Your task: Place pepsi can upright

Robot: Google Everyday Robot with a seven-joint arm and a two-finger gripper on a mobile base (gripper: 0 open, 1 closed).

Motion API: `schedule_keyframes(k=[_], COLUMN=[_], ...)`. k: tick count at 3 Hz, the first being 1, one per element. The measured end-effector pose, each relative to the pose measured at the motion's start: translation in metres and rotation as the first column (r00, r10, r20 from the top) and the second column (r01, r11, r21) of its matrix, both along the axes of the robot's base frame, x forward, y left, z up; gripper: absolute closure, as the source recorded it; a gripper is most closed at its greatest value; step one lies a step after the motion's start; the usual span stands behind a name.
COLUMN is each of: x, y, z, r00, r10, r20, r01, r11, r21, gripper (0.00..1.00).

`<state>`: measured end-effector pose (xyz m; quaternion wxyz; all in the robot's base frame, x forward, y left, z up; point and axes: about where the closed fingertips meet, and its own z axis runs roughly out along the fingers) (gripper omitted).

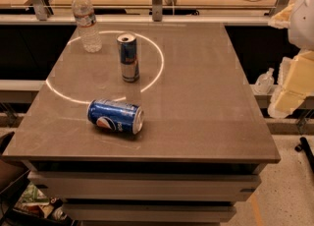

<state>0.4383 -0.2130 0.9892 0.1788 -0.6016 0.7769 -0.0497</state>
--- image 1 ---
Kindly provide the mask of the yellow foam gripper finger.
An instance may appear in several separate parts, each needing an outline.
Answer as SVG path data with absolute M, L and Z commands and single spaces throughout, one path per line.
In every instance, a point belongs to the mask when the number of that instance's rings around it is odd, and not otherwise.
M 271 19 L 268 22 L 268 25 L 272 28 L 289 28 L 290 26 L 290 14 L 293 8 L 293 4 L 289 4 L 286 6 L 282 11 L 275 14 L 271 17 Z
M 301 50 L 292 59 L 283 58 L 278 83 L 268 106 L 272 118 L 292 114 L 314 92 L 314 52 Z

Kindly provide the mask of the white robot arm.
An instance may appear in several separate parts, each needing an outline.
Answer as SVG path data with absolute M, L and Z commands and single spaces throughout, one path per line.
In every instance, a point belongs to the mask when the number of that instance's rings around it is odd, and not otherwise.
M 268 106 L 272 118 L 282 119 L 314 92 L 314 0 L 296 0 L 272 17 L 269 25 L 287 28 L 288 41 L 300 49 L 292 59 L 282 60 Z

